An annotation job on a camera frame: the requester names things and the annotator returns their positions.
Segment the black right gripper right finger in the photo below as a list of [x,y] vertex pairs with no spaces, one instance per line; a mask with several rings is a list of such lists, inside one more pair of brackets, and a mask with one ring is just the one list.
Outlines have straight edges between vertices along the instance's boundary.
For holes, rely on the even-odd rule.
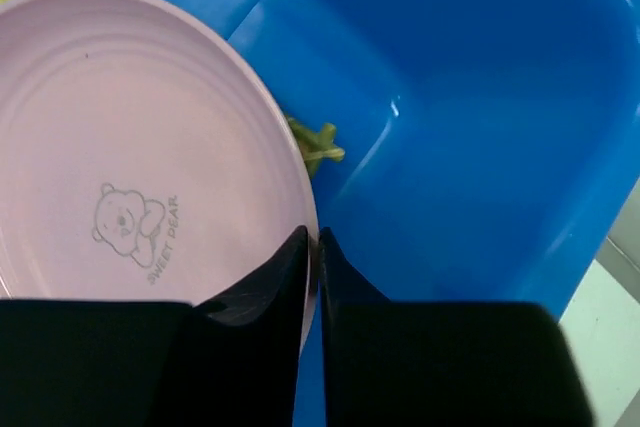
[[529,302],[383,295],[320,237],[330,426],[588,426],[592,411],[556,320]]

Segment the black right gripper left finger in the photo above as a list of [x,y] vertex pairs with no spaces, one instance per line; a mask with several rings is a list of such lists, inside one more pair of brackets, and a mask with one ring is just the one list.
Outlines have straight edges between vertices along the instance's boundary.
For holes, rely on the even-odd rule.
[[309,235],[198,304],[5,300],[5,426],[288,426]]

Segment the pink plastic plate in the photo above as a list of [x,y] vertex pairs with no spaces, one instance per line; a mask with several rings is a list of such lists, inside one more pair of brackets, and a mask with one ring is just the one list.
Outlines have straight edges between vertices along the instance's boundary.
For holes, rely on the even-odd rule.
[[163,0],[1,8],[1,294],[201,303],[318,235],[287,122]]

